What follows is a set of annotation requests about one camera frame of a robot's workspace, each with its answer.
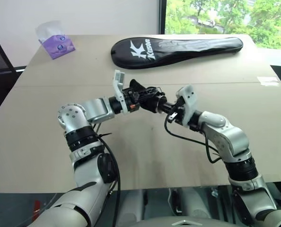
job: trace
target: window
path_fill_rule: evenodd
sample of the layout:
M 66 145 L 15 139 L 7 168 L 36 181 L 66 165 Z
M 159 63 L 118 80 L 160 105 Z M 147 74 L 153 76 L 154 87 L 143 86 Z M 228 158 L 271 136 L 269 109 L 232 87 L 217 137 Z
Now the window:
M 258 47 L 281 49 L 281 0 L 167 0 L 164 4 L 165 34 L 248 34 Z

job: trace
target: white wall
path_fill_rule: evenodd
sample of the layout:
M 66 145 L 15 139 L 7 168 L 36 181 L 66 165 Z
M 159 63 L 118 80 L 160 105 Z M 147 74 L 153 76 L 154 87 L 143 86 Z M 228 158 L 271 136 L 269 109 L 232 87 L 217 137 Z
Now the white wall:
M 0 44 L 14 66 L 39 47 L 35 28 L 60 20 L 66 34 L 158 34 L 159 0 L 0 0 Z

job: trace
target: table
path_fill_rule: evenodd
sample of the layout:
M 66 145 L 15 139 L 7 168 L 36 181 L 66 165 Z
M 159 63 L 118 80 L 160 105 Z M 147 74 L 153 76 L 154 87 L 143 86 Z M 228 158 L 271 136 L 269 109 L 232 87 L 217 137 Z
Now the table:
M 237 36 L 244 48 L 143 70 L 120 69 L 126 86 L 135 78 L 161 87 L 170 102 L 193 84 L 198 109 L 226 116 L 250 140 L 257 168 L 266 181 L 281 181 L 281 82 L 247 35 L 146 35 L 170 39 Z M 75 187 L 63 130 L 61 105 L 114 95 L 114 43 L 128 35 L 73 35 L 76 51 L 51 60 L 40 47 L 0 107 L 0 192 L 66 192 Z M 201 145 L 168 135 L 165 115 L 139 110 L 117 115 L 100 132 L 117 158 L 122 189 L 228 184 L 222 162 L 210 164 Z M 170 129 L 203 141 L 179 125 Z

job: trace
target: white logo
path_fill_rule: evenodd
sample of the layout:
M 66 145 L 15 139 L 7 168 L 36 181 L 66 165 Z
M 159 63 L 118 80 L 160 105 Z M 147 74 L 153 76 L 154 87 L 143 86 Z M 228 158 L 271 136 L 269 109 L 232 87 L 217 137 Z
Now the white logo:
M 147 53 L 142 54 L 143 52 L 145 52 L 143 44 L 141 44 L 139 48 L 136 48 L 134 46 L 134 44 L 132 43 L 132 41 L 130 40 L 130 48 L 134 51 L 134 52 L 131 51 L 132 56 L 137 56 L 137 57 L 143 58 L 143 59 L 146 59 L 146 57 L 151 58 L 151 59 L 155 59 L 150 40 L 145 39 L 145 42 L 146 42 L 145 45 L 146 45 L 146 48 L 147 48 Z

